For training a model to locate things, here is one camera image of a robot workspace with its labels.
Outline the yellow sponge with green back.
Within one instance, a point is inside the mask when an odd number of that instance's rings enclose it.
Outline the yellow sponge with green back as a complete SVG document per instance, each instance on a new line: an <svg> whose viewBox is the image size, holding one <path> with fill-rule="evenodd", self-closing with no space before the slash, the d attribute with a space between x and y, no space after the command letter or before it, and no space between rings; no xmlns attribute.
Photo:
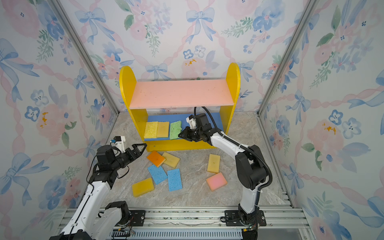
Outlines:
<svg viewBox="0 0 384 240"><path fill-rule="evenodd" d="M157 128L157 138L168 138L169 137L169 127L170 122L158 122L158 128Z"/></svg>

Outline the bright yellow cellulose sponge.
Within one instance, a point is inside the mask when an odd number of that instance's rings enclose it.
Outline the bright yellow cellulose sponge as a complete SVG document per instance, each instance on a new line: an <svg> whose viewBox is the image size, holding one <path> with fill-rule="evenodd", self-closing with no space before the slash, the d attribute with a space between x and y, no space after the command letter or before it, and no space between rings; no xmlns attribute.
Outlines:
<svg viewBox="0 0 384 240"><path fill-rule="evenodd" d="M145 139L156 139L159 122L147 122L144 132Z"/></svg>

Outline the yellow pink blue toy shelf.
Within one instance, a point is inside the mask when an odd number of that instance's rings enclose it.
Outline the yellow pink blue toy shelf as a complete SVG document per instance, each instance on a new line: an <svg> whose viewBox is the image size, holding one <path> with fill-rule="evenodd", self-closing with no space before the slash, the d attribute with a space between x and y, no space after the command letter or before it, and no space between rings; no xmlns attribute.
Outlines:
<svg viewBox="0 0 384 240"><path fill-rule="evenodd" d="M213 113L213 118L218 127L227 134L240 88L241 73L236 63L229 65L224 80L138 82L130 67L122 67L120 71L120 90L124 103L149 152L203 150L210 149L211 146L203 141L196 143L182 139L145 138L147 122L182 121L183 128L189 125L186 121L187 114L149 116L148 109L219 107L220 111Z"/></svg>

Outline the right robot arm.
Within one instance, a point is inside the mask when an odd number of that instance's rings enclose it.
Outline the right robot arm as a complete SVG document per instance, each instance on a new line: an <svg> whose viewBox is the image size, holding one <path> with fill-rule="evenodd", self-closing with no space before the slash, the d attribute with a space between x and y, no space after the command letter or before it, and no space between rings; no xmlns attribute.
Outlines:
<svg viewBox="0 0 384 240"><path fill-rule="evenodd" d="M189 142L205 142L216 147L235 160L237 176L243 186L242 199L238 207L239 220L244 226L258 224L261 190L273 180L271 169L264 160L260 148L247 146L228 137L221 129L211 125L205 114L190 115L188 125L178 137Z"/></svg>

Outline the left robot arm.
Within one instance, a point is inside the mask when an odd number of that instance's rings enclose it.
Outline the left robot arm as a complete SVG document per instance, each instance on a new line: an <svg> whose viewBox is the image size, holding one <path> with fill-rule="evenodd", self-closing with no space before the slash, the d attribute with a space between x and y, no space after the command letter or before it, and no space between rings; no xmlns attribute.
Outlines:
<svg viewBox="0 0 384 240"><path fill-rule="evenodd" d="M127 202L109 203L100 213L101 205L118 179L118 170L127 167L140 158L147 144L133 144L132 148L124 148L124 142L115 145L104 145L97 149L97 163L87 178L86 193L75 214L51 240L106 240L116 225L126 226L132 219Z"/></svg>

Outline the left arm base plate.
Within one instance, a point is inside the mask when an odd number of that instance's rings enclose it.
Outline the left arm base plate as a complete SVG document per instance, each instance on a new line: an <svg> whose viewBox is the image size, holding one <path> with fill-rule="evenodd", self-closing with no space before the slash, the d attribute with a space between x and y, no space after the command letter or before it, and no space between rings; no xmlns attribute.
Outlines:
<svg viewBox="0 0 384 240"><path fill-rule="evenodd" d="M120 208L112 208L110 210L117 210L121 214L121 218L116 226L120 227L142 227L146 219L145 210L122 210Z"/></svg>

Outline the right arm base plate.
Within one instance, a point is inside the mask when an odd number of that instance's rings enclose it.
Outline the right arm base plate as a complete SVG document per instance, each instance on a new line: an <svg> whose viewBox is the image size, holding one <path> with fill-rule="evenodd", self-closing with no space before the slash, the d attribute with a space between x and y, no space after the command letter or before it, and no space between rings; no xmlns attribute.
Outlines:
<svg viewBox="0 0 384 240"><path fill-rule="evenodd" d="M253 226L265 227L267 225L264 212L260 209L256 209L251 214L241 210L226 210L220 221L225 223L227 227L251 228Z"/></svg>

